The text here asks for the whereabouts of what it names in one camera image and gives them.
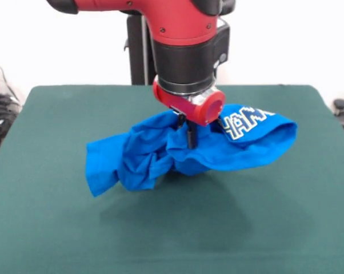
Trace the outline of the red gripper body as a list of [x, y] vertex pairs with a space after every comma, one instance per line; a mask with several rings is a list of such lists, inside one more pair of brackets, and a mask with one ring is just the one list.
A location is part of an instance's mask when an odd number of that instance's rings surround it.
[[226, 101], [225, 94], [216, 87], [215, 82], [197, 94], [175, 95], [162, 88], [158, 77], [155, 77], [153, 93], [163, 105], [200, 126], [207, 126], [217, 120]]

